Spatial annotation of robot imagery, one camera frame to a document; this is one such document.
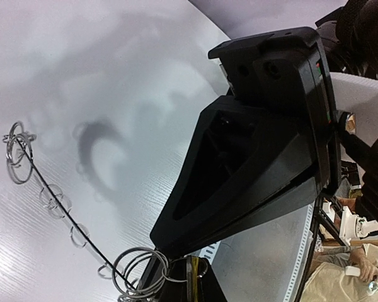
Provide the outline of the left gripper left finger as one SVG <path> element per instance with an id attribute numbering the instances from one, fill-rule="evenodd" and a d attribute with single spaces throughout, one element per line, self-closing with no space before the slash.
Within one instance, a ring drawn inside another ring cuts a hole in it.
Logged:
<path id="1" fill-rule="evenodd" d="M 137 287 L 146 290 L 146 297 L 138 301 L 186 301 L 187 257 L 170 260 L 166 271 L 155 255 L 140 254 L 139 263 L 142 262 L 146 266 Z"/>

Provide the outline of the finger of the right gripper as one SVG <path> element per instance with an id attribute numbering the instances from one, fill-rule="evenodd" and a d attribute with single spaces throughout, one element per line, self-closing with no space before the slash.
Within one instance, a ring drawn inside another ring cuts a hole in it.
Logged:
<path id="1" fill-rule="evenodd" d="M 268 180 L 241 187 L 230 181 L 206 184 L 198 177 L 179 177 L 176 192 L 182 195 L 177 207 L 189 212 L 176 220 L 176 256 L 284 216 L 318 196 L 314 176 L 297 176 L 283 188 L 278 185 Z"/>
<path id="2" fill-rule="evenodd" d="M 206 184 L 230 181 L 241 187 L 274 180 L 283 188 L 304 176 L 308 167 L 306 123 L 221 96 L 200 113 L 179 177 L 198 177 Z M 181 195 L 175 185 L 151 231 L 152 242 L 162 252 L 176 252 L 176 220 L 189 212 L 177 207 Z"/>

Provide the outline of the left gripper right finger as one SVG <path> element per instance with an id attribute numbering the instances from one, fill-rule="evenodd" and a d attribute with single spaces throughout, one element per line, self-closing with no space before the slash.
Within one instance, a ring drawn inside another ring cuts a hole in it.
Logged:
<path id="1" fill-rule="evenodd" d="M 227 302 L 212 266 L 206 258 L 199 258 L 197 289 L 200 302 Z"/>

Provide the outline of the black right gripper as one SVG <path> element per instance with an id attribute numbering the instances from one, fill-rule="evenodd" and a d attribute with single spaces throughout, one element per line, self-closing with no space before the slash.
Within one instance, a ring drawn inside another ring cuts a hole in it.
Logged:
<path id="1" fill-rule="evenodd" d="M 209 50 L 208 58 L 220 61 L 238 100 L 311 127 L 319 180 L 326 194 L 334 194 L 341 182 L 338 118 L 318 32 L 298 27 L 228 40 Z"/>

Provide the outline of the round metal keyring disc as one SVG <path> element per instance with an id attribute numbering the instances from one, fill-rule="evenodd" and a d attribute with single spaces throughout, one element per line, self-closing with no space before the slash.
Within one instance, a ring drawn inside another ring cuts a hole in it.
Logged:
<path id="1" fill-rule="evenodd" d="M 48 211 L 50 217 L 64 220 L 69 226 L 69 238 L 78 249 L 90 249 L 94 256 L 102 260 L 97 274 L 100 278 L 111 280 L 118 291 L 118 301 L 138 301 L 145 298 L 146 290 L 138 289 L 137 285 L 142 276 L 145 264 L 139 263 L 140 254 L 155 255 L 168 268 L 172 260 L 156 249 L 149 247 L 133 247 L 122 252 L 114 261 L 110 261 L 90 238 L 88 229 L 77 222 L 71 215 L 72 202 L 63 193 L 62 189 L 49 184 L 34 163 L 32 142 L 36 140 L 35 134 L 25 130 L 21 121 L 16 121 L 9 132 L 2 138 L 6 145 L 6 168 L 10 179 L 17 185 L 27 183 L 34 179 L 40 189 L 39 199 L 42 206 Z"/>

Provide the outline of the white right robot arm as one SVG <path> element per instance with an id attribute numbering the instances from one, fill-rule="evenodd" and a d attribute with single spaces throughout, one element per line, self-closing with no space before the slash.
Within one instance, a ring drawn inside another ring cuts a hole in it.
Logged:
<path id="1" fill-rule="evenodd" d="M 208 57 L 229 91 L 200 113 L 155 247 L 177 258 L 330 196 L 342 157 L 378 222 L 378 1 L 259 34 L 250 1 L 194 5 L 228 36 Z"/>

